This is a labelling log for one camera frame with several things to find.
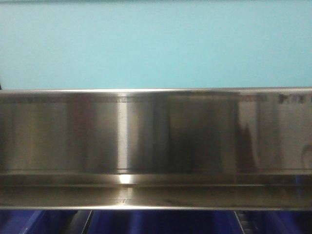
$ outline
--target stainless steel shelf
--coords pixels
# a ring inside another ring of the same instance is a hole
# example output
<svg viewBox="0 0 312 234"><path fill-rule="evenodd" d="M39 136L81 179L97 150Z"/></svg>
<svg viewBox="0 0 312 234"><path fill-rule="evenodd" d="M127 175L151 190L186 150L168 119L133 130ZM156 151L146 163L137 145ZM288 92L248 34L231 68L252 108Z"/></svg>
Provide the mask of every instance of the stainless steel shelf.
<svg viewBox="0 0 312 234"><path fill-rule="evenodd" d="M312 88L0 92L0 208L311 209Z"/></svg>

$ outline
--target turquoise wall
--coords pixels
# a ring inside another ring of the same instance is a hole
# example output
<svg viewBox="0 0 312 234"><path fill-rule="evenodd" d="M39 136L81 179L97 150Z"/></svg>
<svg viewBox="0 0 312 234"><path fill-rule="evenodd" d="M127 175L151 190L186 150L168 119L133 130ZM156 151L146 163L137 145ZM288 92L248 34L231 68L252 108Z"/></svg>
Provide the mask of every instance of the turquoise wall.
<svg viewBox="0 0 312 234"><path fill-rule="evenodd" d="M312 0L0 3L4 89L312 86Z"/></svg>

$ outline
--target brushed steel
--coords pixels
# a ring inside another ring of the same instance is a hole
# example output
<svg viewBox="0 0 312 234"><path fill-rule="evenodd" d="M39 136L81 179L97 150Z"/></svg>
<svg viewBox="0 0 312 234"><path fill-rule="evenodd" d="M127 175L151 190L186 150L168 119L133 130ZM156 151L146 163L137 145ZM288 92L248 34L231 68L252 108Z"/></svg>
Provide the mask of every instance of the brushed steel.
<svg viewBox="0 0 312 234"><path fill-rule="evenodd" d="M311 181L310 87L0 91L0 208L111 207L110 191L126 187L140 194L130 208L309 209ZM293 199L239 195L234 204L228 195L213 205L208 193L243 187L262 196L280 188ZM97 196L82 192L90 188L109 199L92 205ZM297 188L307 191L302 202ZM46 199L21 199L23 189ZM157 202L145 202L151 191ZM179 205L188 191L196 201Z"/></svg>

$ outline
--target blue plastic surface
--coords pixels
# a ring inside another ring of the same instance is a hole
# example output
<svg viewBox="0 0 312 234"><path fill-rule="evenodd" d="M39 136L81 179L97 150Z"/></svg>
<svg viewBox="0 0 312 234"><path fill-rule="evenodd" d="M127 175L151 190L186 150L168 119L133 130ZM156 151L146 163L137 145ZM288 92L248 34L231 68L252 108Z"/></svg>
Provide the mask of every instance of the blue plastic surface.
<svg viewBox="0 0 312 234"><path fill-rule="evenodd" d="M232 213L95 211L88 234L241 234Z"/></svg>
<svg viewBox="0 0 312 234"><path fill-rule="evenodd" d="M76 211L0 211L0 234L59 234ZM312 212L248 211L253 234L311 234ZM232 211L94 211L88 234L242 234Z"/></svg>
<svg viewBox="0 0 312 234"><path fill-rule="evenodd" d="M0 234L57 234L76 211L0 211Z"/></svg>
<svg viewBox="0 0 312 234"><path fill-rule="evenodd" d="M311 234L312 212L247 212L255 234Z"/></svg>

